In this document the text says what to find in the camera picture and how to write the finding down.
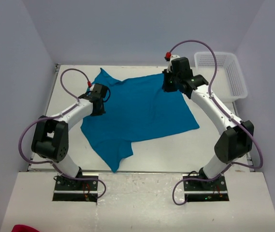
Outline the blue t shirt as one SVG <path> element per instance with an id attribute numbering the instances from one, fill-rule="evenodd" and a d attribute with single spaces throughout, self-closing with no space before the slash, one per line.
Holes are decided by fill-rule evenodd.
<path id="1" fill-rule="evenodd" d="M 133 155 L 131 144 L 199 129 L 181 92 L 162 89 L 163 74 L 120 81 L 104 69 L 94 80 L 111 91 L 105 114 L 83 119 L 81 132 L 112 172 Z"/>

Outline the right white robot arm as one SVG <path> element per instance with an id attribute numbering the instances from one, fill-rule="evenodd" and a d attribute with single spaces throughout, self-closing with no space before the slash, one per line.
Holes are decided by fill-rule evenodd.
<path id="1" fill-rule="evenodd" d="M 206 113 L 220 135 L 214 146 L 214 156 L 201 168 L 198 178 L 199 186 L 209 190 L 216 183 L 215 177 L 252 149 L 250 136 L 254 126 L 232 113 L 202 75 L 193 74 L 188 58 L 171 55 L 166 60 L 168 66 L 162 72 L 163 91 L 180 91 L 186 95 Z"/>

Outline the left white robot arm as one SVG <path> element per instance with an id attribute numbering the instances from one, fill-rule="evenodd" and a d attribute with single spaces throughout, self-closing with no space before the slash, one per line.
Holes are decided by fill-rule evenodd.
<path id="1" fill-rule="evenodd" d="M 51 162 L 56 171 L 66 178 L 73 190 L 81 188 L 83 178 L 80 167 L 69 156 L 69 131 L 86 116 L 101 116 L 104 103 L 110 98 L 110 89 L 94 84 L 89 91 L 77 98 L 76 103 L 50 117 L 42 116 L 36 123 L 31 150 Z"/>

